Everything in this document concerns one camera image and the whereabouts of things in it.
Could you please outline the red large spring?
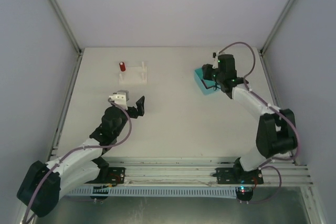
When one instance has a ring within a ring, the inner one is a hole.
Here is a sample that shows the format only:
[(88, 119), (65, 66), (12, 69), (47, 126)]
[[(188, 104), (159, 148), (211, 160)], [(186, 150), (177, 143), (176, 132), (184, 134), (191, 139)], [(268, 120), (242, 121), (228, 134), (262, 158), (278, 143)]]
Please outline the red large spring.
[(125, 66), (125, 63), (123, 61), (119, 62), (119, 67), (120, 67), (120, 71), (121, 72), (125, 72), (126, 71), (126, 66)]

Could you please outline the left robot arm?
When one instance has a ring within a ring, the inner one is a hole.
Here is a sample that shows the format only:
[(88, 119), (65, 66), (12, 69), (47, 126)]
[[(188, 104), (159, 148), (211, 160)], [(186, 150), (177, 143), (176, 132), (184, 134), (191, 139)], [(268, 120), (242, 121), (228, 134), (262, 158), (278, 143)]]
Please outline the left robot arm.
[(16, 195), (28, 211), (44, 217), (73, 189), (87, 182), (107, 182), (109, 164), (102, 156), (121, 145), (117, 139), (132, 119), (144, 116), (145, 97), (128, 106), (127, 92), (119, 91), (108, 101), (101, 123), (80, 146), (52, 161), (31, 164)]

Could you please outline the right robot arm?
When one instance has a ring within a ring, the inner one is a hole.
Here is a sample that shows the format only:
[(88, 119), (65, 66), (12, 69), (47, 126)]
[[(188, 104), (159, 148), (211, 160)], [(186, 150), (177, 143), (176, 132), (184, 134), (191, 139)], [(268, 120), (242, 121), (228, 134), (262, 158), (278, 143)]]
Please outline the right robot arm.
[(213, 54), (213, 59), (213, 64), (202, 66), (203, 80), (213, 81), (215, 89), (239, 103), (258, 121), (254, 147), (236, 159), (233, 166), (233, 177), (246, 183), (268, 160), (299, 147), (295, 115), (292, 110), (273, 106), (257, 95), (248, 81), (237, 75), (233, 55)]

